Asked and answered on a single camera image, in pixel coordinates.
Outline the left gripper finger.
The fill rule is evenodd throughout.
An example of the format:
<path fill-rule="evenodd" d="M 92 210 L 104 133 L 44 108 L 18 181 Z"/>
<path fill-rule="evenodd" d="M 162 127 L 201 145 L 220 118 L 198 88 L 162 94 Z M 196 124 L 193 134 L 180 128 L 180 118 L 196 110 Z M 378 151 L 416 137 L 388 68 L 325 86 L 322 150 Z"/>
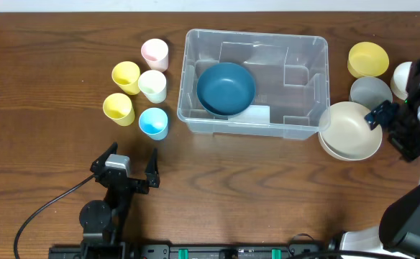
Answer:
<path fill-rule="evenodd" d="M 149 187 L 158 188 L 160 186 L 160 175 L 158 171 L 158 149 L 152 152 L 150 160 L 145 169 L 146 181 Z"/>
<path fill-rule="evenodd" d="M 109 156 L 112 154 L 117 153 L 118 144 L 117 142 L 113 142 L 110 147 L 101 154 L 94 162 L 92 162 L 90 171 L 93 174 L 101 174 L 106 167 L 106 161 L 108 160 Z"/>

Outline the white small bowl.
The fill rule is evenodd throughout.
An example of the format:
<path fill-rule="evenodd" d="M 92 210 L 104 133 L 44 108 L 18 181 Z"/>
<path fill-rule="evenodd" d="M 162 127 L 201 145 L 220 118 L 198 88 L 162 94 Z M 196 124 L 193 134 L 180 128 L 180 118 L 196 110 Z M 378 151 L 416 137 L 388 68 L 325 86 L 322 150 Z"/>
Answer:
<path fill-rule="evenodd" d="M 391 78 L 391 90 L 399 99 L 402 100 L 406 100 L 408 97 L 406 86 L 411 65 L 411 61 L 401 63 L 396 67 Z"/>

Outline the grey small bowl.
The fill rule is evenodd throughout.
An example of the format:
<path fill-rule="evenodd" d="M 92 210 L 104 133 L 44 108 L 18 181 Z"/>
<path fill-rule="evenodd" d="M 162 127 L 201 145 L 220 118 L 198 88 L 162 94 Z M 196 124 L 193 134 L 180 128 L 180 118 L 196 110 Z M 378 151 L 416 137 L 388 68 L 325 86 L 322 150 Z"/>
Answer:
<path fill-rule="evenodd" d="M 376 77 L 362 77 L 357 79 L 350 88 L 349 100 L 373 110 L 384 101 L 393 101 L 393 94 L 389 86 Z"/>

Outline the beige large bowl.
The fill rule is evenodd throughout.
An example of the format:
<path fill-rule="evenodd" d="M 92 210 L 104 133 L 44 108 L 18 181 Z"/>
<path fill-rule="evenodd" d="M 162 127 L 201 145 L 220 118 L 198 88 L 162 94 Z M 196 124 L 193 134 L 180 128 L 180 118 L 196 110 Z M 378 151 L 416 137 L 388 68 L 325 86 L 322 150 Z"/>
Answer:
<path fill-rule="evenodd" d="M 359 161 L 373 156 L 383 141 L 381 126 L 370 129 L 362 104 L 343 101 L 330 106 L 329 126 L 318 133 L 323 149 L 344 161 Z"/>

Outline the dark blue large bowl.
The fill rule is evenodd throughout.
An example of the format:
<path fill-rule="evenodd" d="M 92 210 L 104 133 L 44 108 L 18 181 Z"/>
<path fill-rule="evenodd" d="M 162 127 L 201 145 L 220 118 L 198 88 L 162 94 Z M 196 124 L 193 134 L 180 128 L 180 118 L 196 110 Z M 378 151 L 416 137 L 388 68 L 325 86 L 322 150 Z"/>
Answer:
<path fill-rule="evenodd" d="M 256 82 L 242 66 L 219 63 L 201 74 L 196 95 L 206 111 L 230 117 L 242 113 L 251 105 L 256 95 Z"/>

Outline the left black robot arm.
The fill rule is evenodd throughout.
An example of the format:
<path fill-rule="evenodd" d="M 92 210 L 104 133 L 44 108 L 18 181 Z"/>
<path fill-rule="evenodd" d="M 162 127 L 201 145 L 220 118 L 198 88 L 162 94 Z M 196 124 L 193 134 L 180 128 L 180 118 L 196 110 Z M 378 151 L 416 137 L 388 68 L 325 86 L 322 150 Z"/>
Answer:
<path fill-rule="evenodd" d="M 137 179 L 129 176 L 129 157 L 118 155 L 117 148 L 118 144 L 113 143 L 91 164 L 95 182 L 107 191 L 104 199 L 88 202 L 80 212 L 82 258 L 134 258 L 134 245 L 122 241 L 132 198 L 160 185 L 156 149 L 147 163 L 146 178 Z"/>

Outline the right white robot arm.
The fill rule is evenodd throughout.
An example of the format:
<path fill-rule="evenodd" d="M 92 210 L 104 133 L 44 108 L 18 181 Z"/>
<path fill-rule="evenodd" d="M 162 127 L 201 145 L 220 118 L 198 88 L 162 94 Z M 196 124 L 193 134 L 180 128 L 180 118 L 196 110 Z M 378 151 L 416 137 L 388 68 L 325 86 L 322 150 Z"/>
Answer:
<path fill-rule="evenodd" d="M 403 104 L 384 101 L 365 115 L 368 127 L 388 140 L 408 162 L 420 158 L 420 59 L 411 64 Z M 419 185 L 391 204 L 377 227 L 345 232 L 329 243 L 336 258 L 420 258 Z"/>

